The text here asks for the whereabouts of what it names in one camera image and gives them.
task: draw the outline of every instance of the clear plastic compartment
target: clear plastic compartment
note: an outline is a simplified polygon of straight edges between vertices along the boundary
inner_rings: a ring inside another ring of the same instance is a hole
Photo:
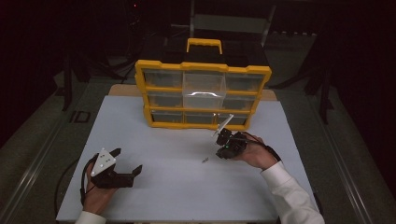
[[[229,91],[258,91],[263,74],[227,73],[225,75],[227,90]]]
[[[155,87],[181,88],[183,72],[179,70],[143,69],[146,84]]]
[[[148,103],[151,106],[182,107],[183,96],[177,91],[148,91]]]
[[[183,113],[180,111],[151,110],[150,113],[153,122],[181,123],[183,121]]]
[[[224,120],[230,117],[230,114],[219,114],[218,123],[221,124]],[[248,119],[248,114],[233,114],[233,118],[228,122],[231,125],[244,125]]]
[[[226,95],[223,109],[250,110],[256,100],[256,96],[249,95]]]
[[[184,116],[187,123],[213,124],[216,114],[185,112]]]
[[[183,74],[183,106],[220,109],[226,94],[223,73],[187,71]]]

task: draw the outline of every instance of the yellow organizer case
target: yellow organizer case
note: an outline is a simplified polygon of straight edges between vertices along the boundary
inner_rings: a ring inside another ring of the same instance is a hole
[[[189,38],[191,46],[218,47],[217,39]],[[162,63],[138,60],[137,88],[142,92],[148,125],[158,128],[216,130],[233,114],[227,129],[248,128],[272,72],[268,65],[229,66],[226,63]]]

